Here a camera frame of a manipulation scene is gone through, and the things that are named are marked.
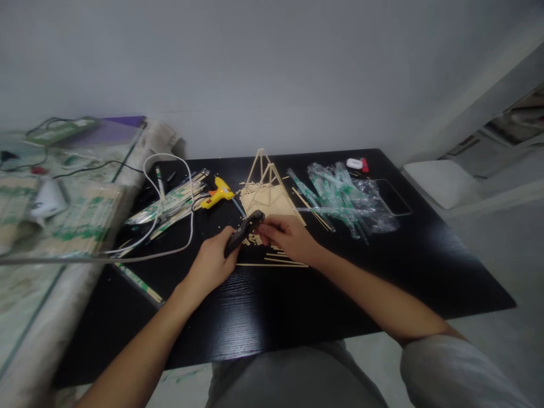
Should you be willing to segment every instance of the white cushion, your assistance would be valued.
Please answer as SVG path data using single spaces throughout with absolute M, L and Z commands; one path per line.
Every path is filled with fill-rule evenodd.
M 457 206 L 478 183 L 451 160 L 420 161 L 404 166 L 406 173 L 442 208 Z

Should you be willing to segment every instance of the red object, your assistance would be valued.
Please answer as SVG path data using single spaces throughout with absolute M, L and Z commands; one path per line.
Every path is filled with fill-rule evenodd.
M 363 162 L 363 168 L 361 169 L 361 171 L 363 173 L 368 173 L 370 169 L 368 168 L 367 159 L 361 158 L 361 162 Z
M 44 174 L 49 173 L 49 170 L 47 170 L 46 168 L 43 168 L 43 167 L 32 167 L 30 172 L 33 175 L 38 175 L 39 176 L 39 175 L 44 175 Z

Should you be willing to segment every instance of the yellow glue gun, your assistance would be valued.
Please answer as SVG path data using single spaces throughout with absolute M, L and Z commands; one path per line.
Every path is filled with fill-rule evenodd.
M 209 210 L 223 198 L 226 198 L 228 200 L 234 198 L 234 193 L 231 191 L 231 188 L 227 185 L 227 183 L 223 181 L 222 178 L 215 178 L 215 186 L 217 187 L 217 190 L 210 192 L 211 197 L 206 201 L 202 201 L 202 208 Z

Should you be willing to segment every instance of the purple object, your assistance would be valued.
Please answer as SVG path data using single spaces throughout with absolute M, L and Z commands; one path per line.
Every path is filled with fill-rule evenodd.
M 62 147 L 124 145 L 134 139 L 145 118 L 145 116 L 104 118 L 98 127 L 64 140 Z
M 116 118 L 102 118 L 110 122 L 116 122 L 121 125 L 132 126 L 133 128 L 139 128 L 142 122 L 146 119 L 145 116 L 119 116 Z

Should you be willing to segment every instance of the forearm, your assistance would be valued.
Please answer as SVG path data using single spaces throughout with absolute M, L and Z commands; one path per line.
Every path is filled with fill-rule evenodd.
M 328 250 L 323 250 L 311 266 L 352 298 L 401 346 L 434 334 L 463 338 L 415 297 Z
M 119 353 L 78 407 L 145 407 L 168 355 L 203 297 L 181 282 L 161 310 Z

